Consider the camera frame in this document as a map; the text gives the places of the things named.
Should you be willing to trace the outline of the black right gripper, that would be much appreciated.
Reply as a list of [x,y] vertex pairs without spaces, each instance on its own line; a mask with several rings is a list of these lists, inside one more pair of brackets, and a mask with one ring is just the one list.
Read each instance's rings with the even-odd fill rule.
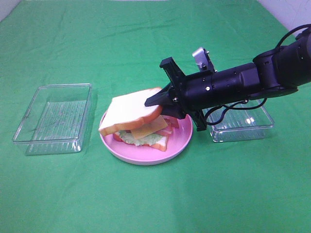
[[161,91],[146,99],[146,107],[161,105],[161,114],[177,119],[184,119],[189,115],[194,121],[197,131],[207,129],[207,121],[204,119],[205,94],[211,90],[210,71],[197,72],[185,75],[173,58],[169,57],[161,61],[162,68],[169,77],[170,83]]

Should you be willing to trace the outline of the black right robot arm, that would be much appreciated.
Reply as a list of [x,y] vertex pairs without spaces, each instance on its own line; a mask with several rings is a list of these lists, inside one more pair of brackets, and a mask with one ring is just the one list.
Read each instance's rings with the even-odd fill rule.
[[193,53],[199,71],[191,75],[184,74],[173,58],[164,59],[160,67],[170,83],[145,105],[160,105],[165,116],[190,116],[197,130],[203,131],[210,125],[208,116],[218,109],[242,110],[250,100],[266,102],[292,94],[311,81],[311,26],[301,25],[294,31],[293,43],[279,42],[252,62],[223,71],[215,70],[204,48]]

